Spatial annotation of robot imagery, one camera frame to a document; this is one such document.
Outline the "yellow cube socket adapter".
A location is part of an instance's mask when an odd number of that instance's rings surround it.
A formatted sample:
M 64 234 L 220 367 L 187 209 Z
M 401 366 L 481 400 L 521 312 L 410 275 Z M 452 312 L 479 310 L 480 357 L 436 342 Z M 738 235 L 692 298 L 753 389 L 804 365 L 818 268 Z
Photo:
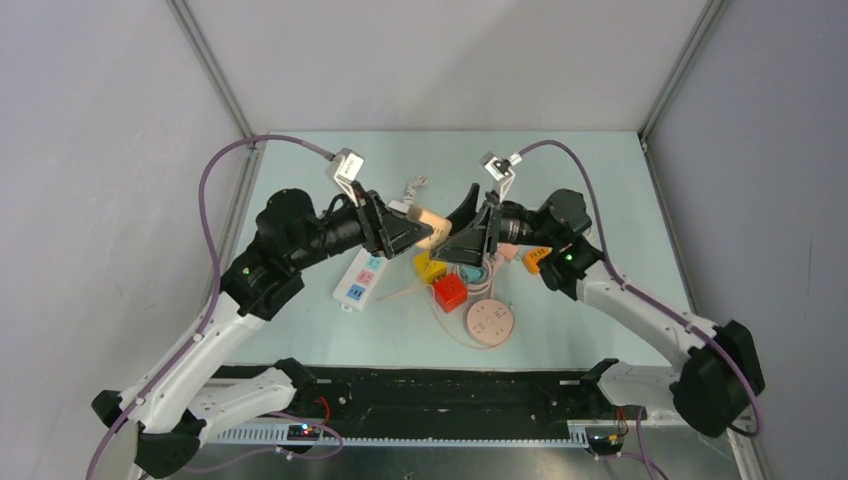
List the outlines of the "yellow cube socket adapter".
M 416 278 L 424 285 L 432 285 L 448 274 L 447 264 L 432 260 L 428 251 L 415 255 L 412 265 Z

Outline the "white multicolour power strip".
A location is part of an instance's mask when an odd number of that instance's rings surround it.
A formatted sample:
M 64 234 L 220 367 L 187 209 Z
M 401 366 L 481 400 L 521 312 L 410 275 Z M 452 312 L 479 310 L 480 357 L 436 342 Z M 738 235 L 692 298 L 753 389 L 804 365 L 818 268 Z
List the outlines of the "white multicolour power strip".
M 413 178 L 406 184 L 403 197 L 390 200 L 388 207 L 397 213 L 407 214 L 415 203 L 418 190 L 427 183 L 426 175 Z M 362 247 L 332 292 L 332 297 L 340 308 L 345 312 L 364 311 L 388 263 L 389 260 L 385 257 L 371 254 Z

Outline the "orange power strip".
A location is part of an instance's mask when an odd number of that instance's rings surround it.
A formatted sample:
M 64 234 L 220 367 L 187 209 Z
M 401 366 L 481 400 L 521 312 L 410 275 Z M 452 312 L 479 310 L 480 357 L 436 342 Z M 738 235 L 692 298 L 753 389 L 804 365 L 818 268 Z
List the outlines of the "orange power strip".
M 531 275 L 538 275 L 540 273 L 539 262 L 544 259 L 550 252 L 550 247 L 535 247 L 532 249 L 528 249 L 522 257 L 522 263 L 525 269 Z

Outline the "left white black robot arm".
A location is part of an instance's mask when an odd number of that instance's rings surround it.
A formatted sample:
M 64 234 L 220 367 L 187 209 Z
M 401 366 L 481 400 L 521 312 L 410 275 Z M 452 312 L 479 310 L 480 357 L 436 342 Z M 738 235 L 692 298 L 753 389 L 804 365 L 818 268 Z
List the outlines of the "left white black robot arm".
M 216 395 L 204 396 L 201 389 L 238 346 L 303 289 L 305 269 L 360 247 L 391 259 L 432 233 L 429 225 L 361 187 L 339 209 L 323 214 L 315 212 L 305 191 L 278 191 L 256 224 L 251 243 L 171 351 L 135 385 L 104 390 L 93 400 L 93 410 L 111 431 L 134 435 L 132 462 L 147 477 L 173 475 L 210 438 L 255 417 L 308 413 L 316 380 L 290 358 Z

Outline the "beige cube plug adapter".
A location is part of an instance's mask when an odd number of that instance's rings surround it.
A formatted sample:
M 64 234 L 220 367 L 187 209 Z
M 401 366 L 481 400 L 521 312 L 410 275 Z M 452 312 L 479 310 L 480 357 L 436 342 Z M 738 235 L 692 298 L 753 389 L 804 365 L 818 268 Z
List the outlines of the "beige cube plug adapter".
M 434 247 L 441 245 L 448 239 L 453 227 L 452 222 L 446 217 L 442 217 L 417 205 L 409 207 L 407 217 L 428 225 L 432 229 L 432 232 L 428 237 L 415 244 L 415 247 L 421 250 L 431 250 Z

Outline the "red cube socket adapter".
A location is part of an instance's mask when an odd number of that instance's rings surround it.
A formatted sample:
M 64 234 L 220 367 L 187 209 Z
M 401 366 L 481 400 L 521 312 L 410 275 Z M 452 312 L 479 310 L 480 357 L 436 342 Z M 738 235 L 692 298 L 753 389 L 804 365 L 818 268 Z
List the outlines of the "red cube socket adapter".
M 468 290 L 455 273 L 448 274 L 433 285 L 434 298 L 444 313 L 451 313 L 468 299 Z

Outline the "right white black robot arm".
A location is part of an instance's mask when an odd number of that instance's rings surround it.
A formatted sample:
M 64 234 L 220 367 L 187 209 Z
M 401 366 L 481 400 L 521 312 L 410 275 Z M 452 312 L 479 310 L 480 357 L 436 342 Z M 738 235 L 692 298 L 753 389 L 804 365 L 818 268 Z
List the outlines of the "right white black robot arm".
M 750 330 L 735 320 L 719 325 L 674 310 L 616 272 L 583 235 L 591 219 L 581 193 L 559 189 L 535 210 L 494 192 L 483 202 L 478 195 L 479 187 L 472 186 L 453 213 L 459 226 L 432 250 L 433 258 L 478 267 L 500 241 L 547 247 L 538 265 L 549 290 L 608 315 L 668 362 L 667 367 L 599 363 L 580 392 L 588 414 L 602 418 L 630 405 L 667 410 L 716 438 L 753 408 L 765 381 Z

